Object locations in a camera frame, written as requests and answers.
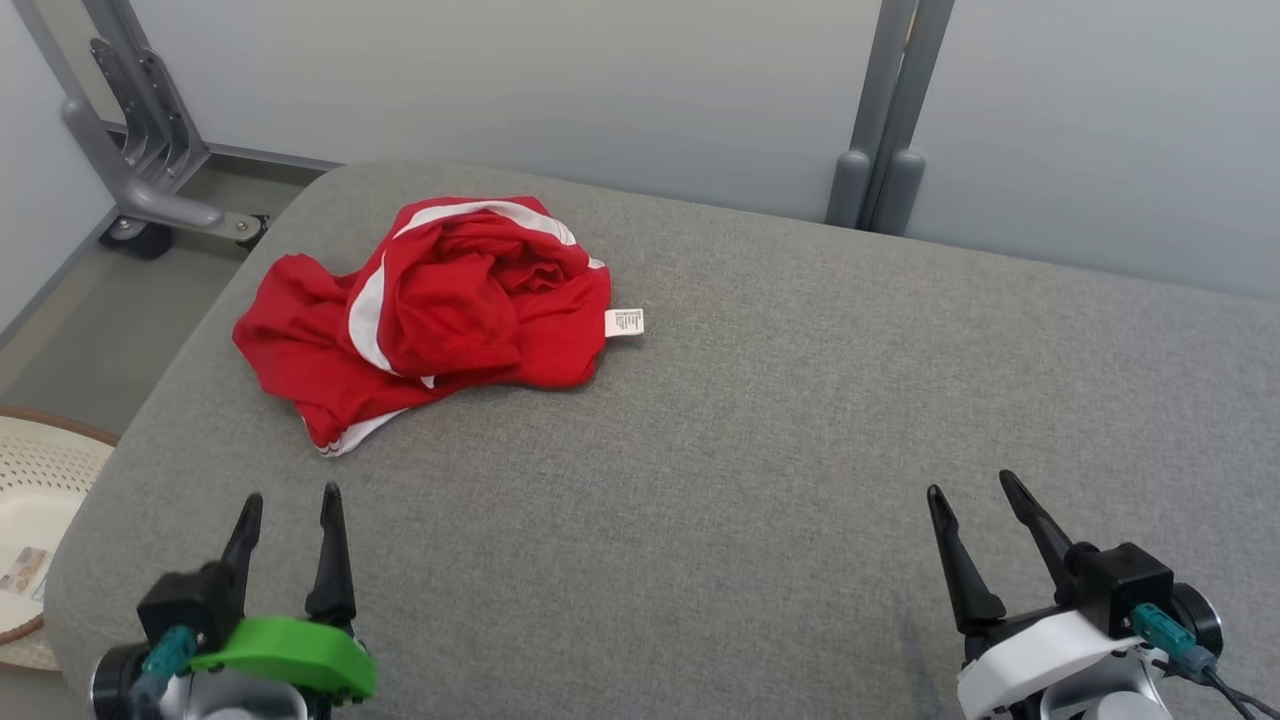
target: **white label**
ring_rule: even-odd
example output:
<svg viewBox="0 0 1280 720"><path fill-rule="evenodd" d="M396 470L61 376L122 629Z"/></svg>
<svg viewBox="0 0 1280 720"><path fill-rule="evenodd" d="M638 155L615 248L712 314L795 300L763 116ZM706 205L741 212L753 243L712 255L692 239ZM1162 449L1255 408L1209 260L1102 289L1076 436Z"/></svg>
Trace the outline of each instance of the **white label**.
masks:
<svg viewBox="0 0 1280 720"><path fill-rule="evenodd" d="M644 310L605 310L604 337L644 333Z"/></svg>
<svg viewBox="0 0 1280 720"><path fill-rule="evenodd" d="M44 600L45 580L40 577L41 566L45 565L47 551L38 547L24 547L13 561L9 571L0 575L0 592L33 597L37 593Z"/></svg>

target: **gray upholstered bench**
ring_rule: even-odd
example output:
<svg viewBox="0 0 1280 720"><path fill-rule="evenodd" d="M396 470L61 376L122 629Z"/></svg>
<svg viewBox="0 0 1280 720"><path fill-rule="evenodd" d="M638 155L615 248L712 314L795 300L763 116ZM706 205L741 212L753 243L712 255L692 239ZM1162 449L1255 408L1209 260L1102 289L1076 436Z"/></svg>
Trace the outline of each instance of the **gray upholstered bench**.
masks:
<svg viewBox="0 0 1280 720"><path fill-rule="evenodd" d="M535 195L613 269L643 338L572 392L465 391L351 455L310 445L229 340L270 263L351 270L396 211ZM266 497L250 614L301 614L342 484L365 717L954 716L961 651L924 502L942 483L1014 611L1050 580L1011 468L1076 539L1132 539L1280 647L1280 306L494 170L348 167L250 256L111 456L55 560L81 692L169 569ZM1220 697L1165 685L1189 717Z"/></svg>

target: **clothing tag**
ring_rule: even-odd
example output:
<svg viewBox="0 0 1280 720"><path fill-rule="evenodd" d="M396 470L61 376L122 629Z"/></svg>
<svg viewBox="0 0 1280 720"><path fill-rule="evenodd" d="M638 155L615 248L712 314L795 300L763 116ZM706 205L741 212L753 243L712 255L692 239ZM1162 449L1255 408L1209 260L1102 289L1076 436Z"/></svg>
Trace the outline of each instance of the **clothing tag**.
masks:
<svg viewBox="0 0 1280 720"><path fill-rule="evenodd" d="M644 310L605 310L604 337L644 333Z"/></svg>

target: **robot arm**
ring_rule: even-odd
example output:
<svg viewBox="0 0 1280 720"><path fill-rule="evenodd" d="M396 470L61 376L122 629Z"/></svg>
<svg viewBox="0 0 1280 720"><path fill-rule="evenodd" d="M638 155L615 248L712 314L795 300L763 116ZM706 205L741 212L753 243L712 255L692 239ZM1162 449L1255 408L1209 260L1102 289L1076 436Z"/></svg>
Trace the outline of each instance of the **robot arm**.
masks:
<svg viewBox="0 0 1280 720"><path fill-rule="evenodd" d="M1100 551L1073 543L1009 470L1000 484L1036 541L1053 579L1053 605L1006 618L960 541L960 524L938 486L928 489L956 630L964 635L957 694L965 717L1171 717L1156 683L1172 674L1219 687L1245 717L1254 698L1221 684L1222 626L1213 607L1174 571L1133 543Z"/></svg>
<svg viewBox="0 0 1280 720"><path fill-rule="evenodd" d="M93 716L146 720L326 719L364 702L376 667L355 639L356 593L338 486L325 487L324 541L307 619L244 618L250 556L262 496L244 502L220 560L168 573L138 603L147 642L119 646L99 661Z"/></svg>

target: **white basket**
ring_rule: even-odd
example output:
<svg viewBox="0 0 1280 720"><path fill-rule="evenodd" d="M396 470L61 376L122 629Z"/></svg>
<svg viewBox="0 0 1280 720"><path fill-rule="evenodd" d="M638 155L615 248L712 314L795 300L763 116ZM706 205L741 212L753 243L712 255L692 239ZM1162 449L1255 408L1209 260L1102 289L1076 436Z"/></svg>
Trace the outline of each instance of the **white basket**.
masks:
<svg viewBox="0 0 1280 720"><path fill-rule="evenodd" d="M44 630L45 578L114 446L101 430L0 407L0 664L58 670Z"/></svg>

